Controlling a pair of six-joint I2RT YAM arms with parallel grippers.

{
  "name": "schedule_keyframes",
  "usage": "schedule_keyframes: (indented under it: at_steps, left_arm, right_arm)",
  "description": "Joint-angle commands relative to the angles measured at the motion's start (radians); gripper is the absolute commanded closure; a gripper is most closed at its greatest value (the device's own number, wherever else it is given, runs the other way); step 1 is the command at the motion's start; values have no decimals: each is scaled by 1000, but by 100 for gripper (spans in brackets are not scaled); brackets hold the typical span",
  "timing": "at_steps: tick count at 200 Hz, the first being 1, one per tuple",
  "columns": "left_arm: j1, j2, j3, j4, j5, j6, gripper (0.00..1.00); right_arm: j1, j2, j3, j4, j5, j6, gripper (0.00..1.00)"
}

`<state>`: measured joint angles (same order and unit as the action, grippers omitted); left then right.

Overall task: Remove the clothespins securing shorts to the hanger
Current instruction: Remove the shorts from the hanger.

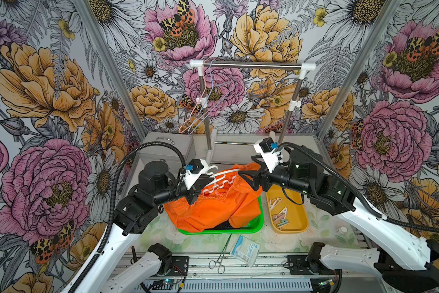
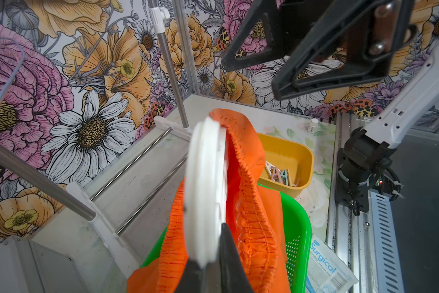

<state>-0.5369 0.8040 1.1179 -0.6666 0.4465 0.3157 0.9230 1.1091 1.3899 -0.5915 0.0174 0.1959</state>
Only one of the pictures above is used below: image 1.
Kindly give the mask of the white hanger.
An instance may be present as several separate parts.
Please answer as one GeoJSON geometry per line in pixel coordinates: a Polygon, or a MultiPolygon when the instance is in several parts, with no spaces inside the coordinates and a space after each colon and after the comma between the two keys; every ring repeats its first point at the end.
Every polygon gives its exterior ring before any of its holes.
{"type": "Polygon", "coordinates": [[[213,181],[203,188],[202,190],[203,196],[208,196],[209,194],[213,193],[218,189],[223,189],[225,185],[231,186],[234,183],[234,180],[236,179],[238,172],[240,171],[239,168],[232,168],[218,173],[213,173],[211,171],[211,169],[217,169],[217,168],[218,168],[217,166],[210,166],[207,169],[206,175],[208,175],[210,178],[213,178],[213,181]]]}

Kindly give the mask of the white clothespin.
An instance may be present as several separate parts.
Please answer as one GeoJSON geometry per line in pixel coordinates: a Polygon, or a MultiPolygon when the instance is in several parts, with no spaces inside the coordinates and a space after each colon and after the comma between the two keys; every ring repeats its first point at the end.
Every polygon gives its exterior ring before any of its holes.
{"type": "Polygon", "coordinates": [[[281,197],[277,197],[273,200],[269,200],[269,209],[273,211],[276,208],[276,206],[282,202],[282,200],[283,199],[281,197]]]}

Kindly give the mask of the orange shorts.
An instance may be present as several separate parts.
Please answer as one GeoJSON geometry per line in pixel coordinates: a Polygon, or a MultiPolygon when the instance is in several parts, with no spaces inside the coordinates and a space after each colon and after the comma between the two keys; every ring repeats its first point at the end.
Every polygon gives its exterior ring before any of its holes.
{"type": "Polygon", "coordinates": [[[226,222],[233,228],[242,228],[261,215],[258,198],[262,189],[253,190],[238,175],[240,171],[257,171],[259,164],[235,165],[225,174],[226,183],[208,194],[203,192],[199,198],[189,205],[185,198],[164,205],[171,222],[176,228],[188,233],[202,233],[226,222]]]}

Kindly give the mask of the pink clothespin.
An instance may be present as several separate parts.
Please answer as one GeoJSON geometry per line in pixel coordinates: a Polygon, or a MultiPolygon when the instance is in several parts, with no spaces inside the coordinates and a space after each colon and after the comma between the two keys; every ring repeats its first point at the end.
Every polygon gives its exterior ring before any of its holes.
{"type": "Polygon", "coordinates": [[[283,219],[285,219],[285,217],[286,217],[286,215],[284,213],[276,214],[276,215],[272,216],[272,221],[273,222],[276,222],[276,221],[280,222],[283,219]]]}

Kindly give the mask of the green clothespin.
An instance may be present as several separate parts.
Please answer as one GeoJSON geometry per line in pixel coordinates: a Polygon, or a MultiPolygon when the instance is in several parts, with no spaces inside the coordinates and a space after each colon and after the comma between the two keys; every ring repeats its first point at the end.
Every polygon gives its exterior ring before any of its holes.
{"type": "Polygon", "coordinates": [[[288,225],[289,221],[287,219],[281,219],[280,222],[276,225],[278,229],[282,229],[284,226],[288,225]]]}

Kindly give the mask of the pink hanger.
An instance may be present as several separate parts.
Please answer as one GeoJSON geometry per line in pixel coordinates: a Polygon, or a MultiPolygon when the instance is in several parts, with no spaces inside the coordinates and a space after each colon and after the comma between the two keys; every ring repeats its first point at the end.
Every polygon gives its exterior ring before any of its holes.
{"type": "Polygon", "coordinates": [[[208,118],[219,115],[228,100],[233,97],[231,90],[235,87],[235,81],[226,73],[224,68],[204,67],[204,90],[201,89],[201,81],[198,69],[194,68],[183,75],[185,89],[179,106],[187,114],[184,123],[179,128],[179,133],[205,133],[212,126],[206,126],[208,118]]]}

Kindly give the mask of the black shorts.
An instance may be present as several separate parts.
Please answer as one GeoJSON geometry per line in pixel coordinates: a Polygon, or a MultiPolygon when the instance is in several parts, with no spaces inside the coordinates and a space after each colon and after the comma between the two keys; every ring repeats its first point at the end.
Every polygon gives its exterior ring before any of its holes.
{"type": "Polygon", "coordinates": [[[236,230],[229,221],[225,221],[223,223],[220,223],[219,225],[215,226],[213,230],[236,230]]]}

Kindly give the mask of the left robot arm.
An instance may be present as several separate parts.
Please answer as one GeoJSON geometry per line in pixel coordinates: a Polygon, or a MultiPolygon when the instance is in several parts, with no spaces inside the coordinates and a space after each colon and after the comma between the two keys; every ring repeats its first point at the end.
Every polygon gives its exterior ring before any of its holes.
{"type": "Polygon", "coordinates": [[[63,291],[130,293],[147,278],[157,273],[164,274],[171,264],[172,253],[163,245],[154,244],[139,261],[112,276],[126,251],[158,216],[159,207],[181,198],[190,205],[197,200],[202,189],[213,181],[213,177],[207,175],[208,170],[206,160],[191,160],[180,179],[180,189],[177,189],[167,163],[147,163],[138,175],[138,184],[118,203],[113,224],[107,226],[89,261],[63,291]]]}

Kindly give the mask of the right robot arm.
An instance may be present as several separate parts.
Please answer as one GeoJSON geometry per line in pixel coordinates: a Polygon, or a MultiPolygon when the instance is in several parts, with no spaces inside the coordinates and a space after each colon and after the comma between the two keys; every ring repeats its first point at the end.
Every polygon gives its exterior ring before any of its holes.
{"type": "Polygon", "coordinates": [[[377,244],[375,249],[340,249],[314,244],[307,257],[319,271],[345,270],[381,278],[403,293],[423,293],[439,286],[439,244],[416,237],[378,212],[361,193],[322,157],[303,146],[290,144],[286,165],[276,162],[276,151],[261,153],[259,170],[240,171],[252,189],[268,191],[273,185],[292,190],[311,204],[349,223],[377,244]]]}

